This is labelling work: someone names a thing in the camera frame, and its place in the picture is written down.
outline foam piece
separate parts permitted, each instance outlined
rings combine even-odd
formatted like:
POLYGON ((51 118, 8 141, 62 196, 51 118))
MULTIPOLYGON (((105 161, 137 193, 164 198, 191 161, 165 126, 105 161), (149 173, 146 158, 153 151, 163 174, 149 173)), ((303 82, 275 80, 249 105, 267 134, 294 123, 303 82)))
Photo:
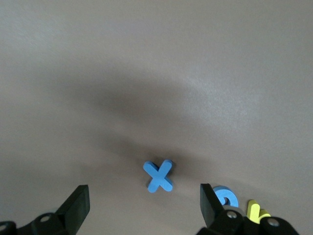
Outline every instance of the foam piece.
POLYGON ((229 205, 232 207, 239 207, 238 199, 230 188, 226 186, 217 186, 214 187, 213 190, 223 206, 229 205))
POLYGON ((143 169, 152 177, 152 180, 148 185, 149 192, 156 192, 159 186, 161 186, 167 192, 173 190, 172 181, 166 177, 168 172, 171 170, 172 165, 173 162, 171 160, 165 160, 160 168, 157 167, 153 162, 145 162, 143 169))
POLYGON ((270 217, 270 214, 265 209, 261 209, 260 205, 255 200, 248 202, 247 217, 254 223, 260 224, 264 217, 270 217))

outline gray table surface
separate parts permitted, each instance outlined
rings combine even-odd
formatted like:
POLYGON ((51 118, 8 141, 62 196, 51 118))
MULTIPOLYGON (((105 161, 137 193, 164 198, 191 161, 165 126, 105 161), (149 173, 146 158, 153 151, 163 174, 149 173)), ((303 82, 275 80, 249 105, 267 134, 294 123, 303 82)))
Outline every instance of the gray table surface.
POLYGON ((313 1, 2 0, 0 159, 18 226, 88 184, 78 235, 193 235, 212 183, 311 235, 313 1))

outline yellow foam letter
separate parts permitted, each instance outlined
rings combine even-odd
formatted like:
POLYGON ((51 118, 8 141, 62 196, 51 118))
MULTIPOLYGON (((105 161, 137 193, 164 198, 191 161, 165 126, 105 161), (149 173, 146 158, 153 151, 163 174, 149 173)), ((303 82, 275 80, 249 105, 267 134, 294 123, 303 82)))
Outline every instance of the yellow foam letter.
POLYGON ((255 200, 248 202, 247 217, 254 223, 260 224, 260 221, 264 217, 270 217, 270 214, 261 209, 260 205, 255 200))

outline black robotic claw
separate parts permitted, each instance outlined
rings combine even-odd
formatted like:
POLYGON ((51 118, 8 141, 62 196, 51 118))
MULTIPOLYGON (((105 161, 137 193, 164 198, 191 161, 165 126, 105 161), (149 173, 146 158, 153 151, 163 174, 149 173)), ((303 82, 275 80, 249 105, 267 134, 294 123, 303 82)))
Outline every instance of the black robotic claw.
POLYGON ((210 184, 201 184, 201 212, 207 228, 197 235, 299 235, 287 221, 265 217, 253 223, 235 210, 225 210, 210 184))
MULTIPOLYGON (((89 210, 89 189, 81 185, 55 213, 42 214, 19 229, 12 221, 0 222, 0 235, 75 235, 89 210)), ((256 224, 236 210, 226 210, 210 184, 201 184, 201 212, 207 227, 196 235, 299 235, 281 218, 265 217, 256 224)))
POLYGON ((55 213, 42 214, 19 229, 12 221, 0 222, 0 235, 75 235, 89 210, 88 185, 80 185, 55 213))

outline letter x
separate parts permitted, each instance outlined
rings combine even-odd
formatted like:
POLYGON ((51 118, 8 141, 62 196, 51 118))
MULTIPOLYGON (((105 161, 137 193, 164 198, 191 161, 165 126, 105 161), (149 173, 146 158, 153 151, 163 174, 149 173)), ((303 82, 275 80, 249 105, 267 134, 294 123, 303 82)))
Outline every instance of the letter x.
POLYGON ((172 168, 172 165, 173 163, 171 160, 165 160, 160 168, 158 168, 152 162, 145 162, 143 169, 152 177, 152 180, 148 186, 149 192, 156 192, 159 186, 161 186, 167 192, 172 191, 173 183, 169 178, 166 177, 172 168))

